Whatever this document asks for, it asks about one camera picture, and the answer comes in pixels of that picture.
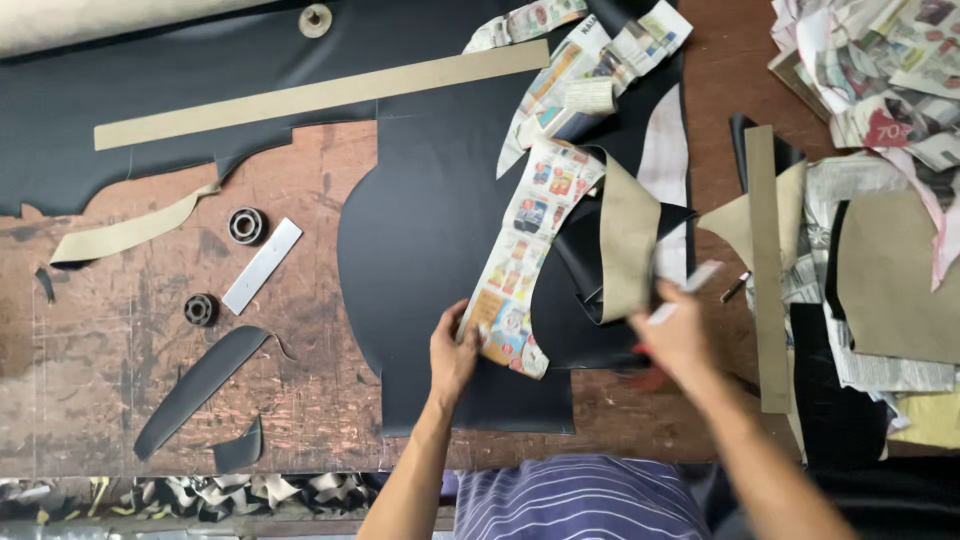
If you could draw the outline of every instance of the worn wooden tabletop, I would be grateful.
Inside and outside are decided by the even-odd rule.
[[[684,69],[694,208],[703,213],[740,194],[728,127],[734,111],[773,124],[813,159],[832,154],[826,125],[766,70],[777,54],[768,3],[718,9],[684,0],[680,11],[694,26]],[[257,412],[265,445],[254,471],[390,470],[406,441],[380,435],[379,381],[350,331],[336,257],[340,208],[375,165],[375,121],[294,130],[292,145],[245,161],[176,230],[77,272],[51,270],[54,304],[34,272],[65,233],[166,207],[213,180],[214,166],[114,184],[83,216],[24,208],[21,219],[0,218],[0,477],[210,474],[206,447],[240,435]],[[191,327],[182,315],[186,297],[222,296],[255,252],[227,236],[227,216],[241,206],[275,222],[290,217],[303,238],[241,317],[223,309],[213,328]],[[743,265],[711,233],[698,230],[695,244],[698,260],[727,263],[702,293],[717,354],[756,381],[743,296],[716,301]],[[133,440],[178,374],[241,324],[276,332],[297,361],[268,341],[149,461],[139,461]],[[573,390],[576,435],[457,432],[447,465],[488,468],[582,452],[716,457],[703,421],[675,388],[640,393],[610,372],[583,370],[573,374]],[[763,422],[797,451],[784,417]]]

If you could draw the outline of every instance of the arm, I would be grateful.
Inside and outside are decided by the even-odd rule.
[[[476,328],[468,329],[463,343],[457,344],[453,337],[467,302],[462,300],[445,311],[430,337],[430,396],[400,461],[357,532],[357,540],[414,540],[433,535],[453,409],[476,366]]]
[[[677,305],[658,325],[645,312],[630,317],[657,364],[703,414],[747,510],[764,540],[856,538],[839,512],[790,462],[713,365],[697,302],[672,283],[659,283],[661,297]]]

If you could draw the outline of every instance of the metal bearing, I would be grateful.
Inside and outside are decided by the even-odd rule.
[[[238,244],[255,246],[267,236],[267,216],[258,209],[242,207],[236,209],[227,221],[230,238]]]
[[[326,34],[332,22],[333,13],[330,8],[323,4],[314,4],[303,9],[298,25],[301,34],[314,39]]]
[[[217,320],[220,305],[217,299],[209,294],[195,294],[186,299],[183,306],[183,315],[186,322],[198,327],[208,327]]]

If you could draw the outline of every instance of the blue striped shirt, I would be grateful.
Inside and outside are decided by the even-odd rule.
[[[677,471],[657,461],[559,455],[459,481],[458,540],[710,538]]]

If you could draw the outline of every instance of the person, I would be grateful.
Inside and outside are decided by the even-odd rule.
[[[763,540],[855,538],[839,512],[760,428],[714,366],[697,302],[670,282],[658,289],[677,308],[650,324],[629,323],[651,357],[706,417],[733,488]],[[479,337],[454,339],[468,301],[448,309],[430,338],[430,394],[396,469],[358,540],[430,538],[437,516],[453,410],[473,372]],[[517,469],[460,478],[458,539],[709,538],[702,512],[676,470],[656,461],[565,455]]]

